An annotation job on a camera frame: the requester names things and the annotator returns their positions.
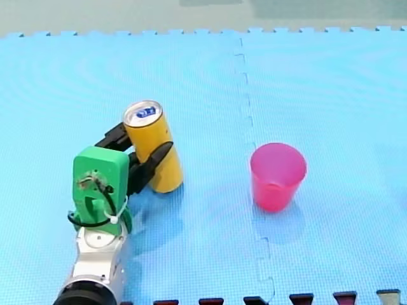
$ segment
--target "foam mat tile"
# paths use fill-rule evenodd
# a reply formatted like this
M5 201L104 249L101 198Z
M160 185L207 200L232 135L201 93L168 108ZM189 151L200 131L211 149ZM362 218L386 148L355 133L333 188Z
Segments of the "foam mat tile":
M3 217L18 219L18 227L0 222L0 239L10 241L1 249L1 304L52 304L75 258L66 220L72 160L143 98L164 106L185 184L168 196L146 189L129 200L135 231L126 301L271 299L251 225L239 46L237 35L204 32L0 41L7 143L0 190L12 207Z
M406 240L395 240L407 230L405 198L388 187L407 180L383 174L396 161L379 149L407 153L406 38L383 28L242 35L246 140L291 144L309 168L291 206L258 221L270 242L272 304L301 293L334 304L333 293L349 290L358 304L379 304L380 287L407 289Z
M185 183L129 199L126 301L407 303L407 40L378 29L0 40L0 303L52 304L75 258L72 160L145 98L164 106ZM269 215L248 158L276 141L309 171Z

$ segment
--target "green 3d-printed part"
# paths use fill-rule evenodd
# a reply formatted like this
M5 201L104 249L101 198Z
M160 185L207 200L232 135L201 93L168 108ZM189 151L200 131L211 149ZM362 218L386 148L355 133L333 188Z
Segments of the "green 3d-printed part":
M82 224L96 224L107 219L113 211L107 198L100 192L96 182L109 190L116 212L118 213L126 198L128 183L129 158L124 152L91 146L74 159L73 166L73 200L76 211L74 219ZM127 231L132 230L132 218L128 208L122 213L122 220ZM121 234L120 222L107 223L91 229L105 231L113 235Z

